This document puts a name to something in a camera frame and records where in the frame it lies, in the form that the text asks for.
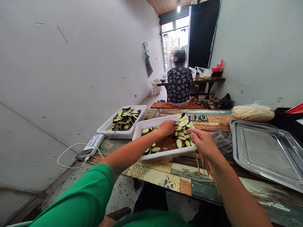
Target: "concrete floor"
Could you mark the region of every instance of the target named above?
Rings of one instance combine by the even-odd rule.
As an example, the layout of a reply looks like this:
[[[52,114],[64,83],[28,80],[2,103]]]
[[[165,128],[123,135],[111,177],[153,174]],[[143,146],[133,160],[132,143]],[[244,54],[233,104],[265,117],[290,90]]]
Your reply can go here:
[[[166,100],[166,90],[163,89],[160,94],[148,98],[143,105],[147,105],[148,108],[153,102],[157,102],[160,99]],[[45,210],[51,204],[56,202],[64,192],[72,186],[80,177],[82,177],[87,170],[92,167],[90,164],[84,164],[81,168],[76,169],[67,179],[64,181],[46,200],[42,203],[42,210]],[[134,209],[134,205],[140,195],[143,188],[141,183],[138,190],[134,190],[134,182],[132,178],[120,175],[117,179],[111,197],[106,207],[105,214],[112,213],[116,210],[124,207]],[[170,211],[178,212],[185,221],[192,220],[198,211],[199,202],[188,197],[181,196],[172,192],[166,192],[166,201]]]

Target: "white wall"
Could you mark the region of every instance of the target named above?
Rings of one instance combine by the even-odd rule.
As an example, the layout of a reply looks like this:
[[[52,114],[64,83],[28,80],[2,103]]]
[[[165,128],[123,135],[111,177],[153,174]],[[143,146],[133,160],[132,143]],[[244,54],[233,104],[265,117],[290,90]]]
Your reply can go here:
[[[145,0],[0,1],[0,31],[0,103],[17,113],[0,105],[0,188],[46,189],[66,170],[56,164],[66,146],[88,142],[164,73],[158,17]],[[1,191],[0,226],[30,197]]]
[[[216,96],[275,108],[303,102],[302,21],[302,0],[222,0],[211,65],[223,58],[227,80],[214,85]]]
[[[66,171],[56,161],[67,147],[3,105],[0,128],[0,188],[37,193]],[[68,151],[60,162],[70,165],[75,156]]]
[[[138,104],[164,73],[158,17],[145,0],[1,1],[0,29],[0,102],[68,146]]]

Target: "metal tray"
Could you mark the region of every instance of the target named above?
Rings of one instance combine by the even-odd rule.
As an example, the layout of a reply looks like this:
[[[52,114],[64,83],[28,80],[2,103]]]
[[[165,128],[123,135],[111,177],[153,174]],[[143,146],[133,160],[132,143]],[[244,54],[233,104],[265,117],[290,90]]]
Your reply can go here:
[[[290,133],[232,122],[233,156],[248,171],[303,193],[303,149]]]
[[[231,132],[231,133],[233,133],[233,126],[232,126],[232,123],[233,123],[234,121],[245,122],[245,123],[253,124],[253,125],[264,125],[264,126],[276,128],[276,126],[274,126],[274,125],[269,125],[269,124],[264,124],[264,123],[258,123],[258,122],[252,122],[252,121],[243,121],[243,120],[238,120],[238,119],[232,119],[232,120],[229,121],[229,126],[230,126],[230,132]]]

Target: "wooden ceiling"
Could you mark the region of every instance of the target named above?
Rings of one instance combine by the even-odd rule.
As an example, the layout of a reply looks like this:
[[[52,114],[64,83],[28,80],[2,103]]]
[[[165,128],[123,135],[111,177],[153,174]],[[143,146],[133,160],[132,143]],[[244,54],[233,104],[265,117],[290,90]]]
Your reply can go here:
[[[159,16],[177,10],[177,0],[147,0]],[[190,5],[190,0],[181,0],[181,7]]]

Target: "hand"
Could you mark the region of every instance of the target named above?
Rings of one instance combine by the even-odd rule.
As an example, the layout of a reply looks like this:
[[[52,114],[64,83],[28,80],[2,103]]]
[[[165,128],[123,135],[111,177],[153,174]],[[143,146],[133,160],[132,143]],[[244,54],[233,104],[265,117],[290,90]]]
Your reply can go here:
[[[160,124],[157,130],[154,131],[157,132],[161,138],[164,138],[173,134],[174,131],[178,128],[175,123],[176,121],[174,120],[166,120],[162,124]]]
[[[209,132],[199,129],[191,129],[190,131],[187,131],[187,134],[191,134],[192,141],[196,144],[198,151],[207,158],[212,159],[221,155],[221,152]]]

